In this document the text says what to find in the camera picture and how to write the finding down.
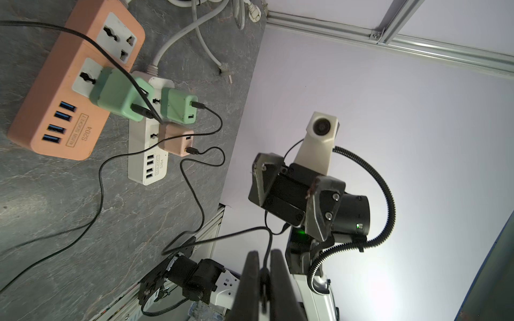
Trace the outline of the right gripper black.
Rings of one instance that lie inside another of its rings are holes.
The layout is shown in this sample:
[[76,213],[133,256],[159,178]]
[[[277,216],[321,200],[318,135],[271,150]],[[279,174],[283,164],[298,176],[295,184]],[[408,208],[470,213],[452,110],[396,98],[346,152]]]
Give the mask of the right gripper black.
[[370,224],[368,198],[345,188],[339,179],[296,163],[286,166],[273,153],[259,153],[248,199],[318,242],[334,238],[343,243],[351,235],[368,235]]

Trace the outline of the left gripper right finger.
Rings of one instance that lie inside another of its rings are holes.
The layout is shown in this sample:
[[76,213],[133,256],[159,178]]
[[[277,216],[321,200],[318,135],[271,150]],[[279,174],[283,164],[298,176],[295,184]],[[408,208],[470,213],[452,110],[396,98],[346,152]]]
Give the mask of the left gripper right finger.
[[307,320],[294,296],[289,270],[280,250],[270,253],[270,320]]

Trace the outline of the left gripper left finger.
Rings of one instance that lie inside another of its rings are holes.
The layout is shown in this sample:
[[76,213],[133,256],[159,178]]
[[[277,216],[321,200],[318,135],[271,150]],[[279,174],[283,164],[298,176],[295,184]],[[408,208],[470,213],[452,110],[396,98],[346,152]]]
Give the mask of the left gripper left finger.
[[228,321],[257,321],[260,301],[260,261],[257,251],[248,253]]

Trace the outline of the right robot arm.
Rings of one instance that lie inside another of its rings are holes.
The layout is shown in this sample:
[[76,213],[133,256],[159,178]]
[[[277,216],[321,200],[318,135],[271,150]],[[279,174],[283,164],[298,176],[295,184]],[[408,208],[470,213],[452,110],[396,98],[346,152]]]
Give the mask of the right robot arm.
[[337,320],[331,282],[322,269],[332,255],[368,247],[367,197],[347,192],[345,183],[276,154],[257,155],[249,199],[290,227],[286,251],[268,248],[264,259],[247,255],[241,275],[212,259],[191,258],[195,239],[172,251],[141,281],[145,316],[166,282],[182,302],[201,302],[228,311],[228,320]]

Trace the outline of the pink charger cube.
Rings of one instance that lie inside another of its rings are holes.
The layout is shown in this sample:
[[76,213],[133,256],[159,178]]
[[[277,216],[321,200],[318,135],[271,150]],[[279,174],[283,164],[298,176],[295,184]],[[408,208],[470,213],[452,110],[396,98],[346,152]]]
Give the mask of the pink charger cube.
[[187,149],[193,147],[194,131],[180,124],[165,123],[159,126],[158,147],[168,153],[184,157]]

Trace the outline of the green charger cube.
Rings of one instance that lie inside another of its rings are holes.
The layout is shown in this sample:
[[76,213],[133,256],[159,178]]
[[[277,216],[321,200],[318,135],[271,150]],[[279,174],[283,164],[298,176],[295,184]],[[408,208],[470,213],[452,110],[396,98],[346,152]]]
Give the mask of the green charger cube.
[[161,91],[161,115],[163,118],[179,124],[194,124],[197,108],[191,105],[198,97],[174,88]]
[[92,104],[136,122],[154,118],[132,82],[116,68],[103,68],[90,94]]

